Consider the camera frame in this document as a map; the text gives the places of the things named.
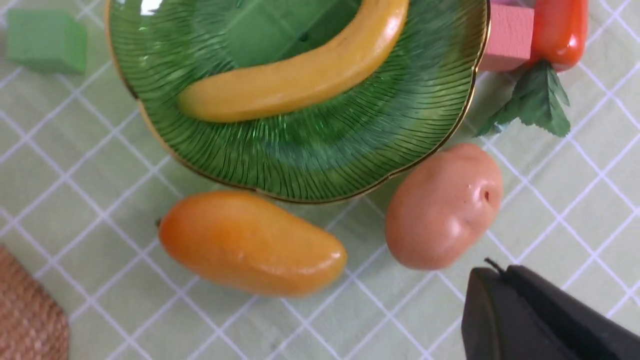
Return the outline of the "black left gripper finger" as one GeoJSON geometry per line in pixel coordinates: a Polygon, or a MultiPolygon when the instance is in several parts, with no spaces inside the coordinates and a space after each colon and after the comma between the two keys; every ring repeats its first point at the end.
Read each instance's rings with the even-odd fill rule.
{"type": "Polygon", "coordinates": [[[637,360],[640,338],[526,266],[471,269],[461,321],[468,360],[637,360]]]}

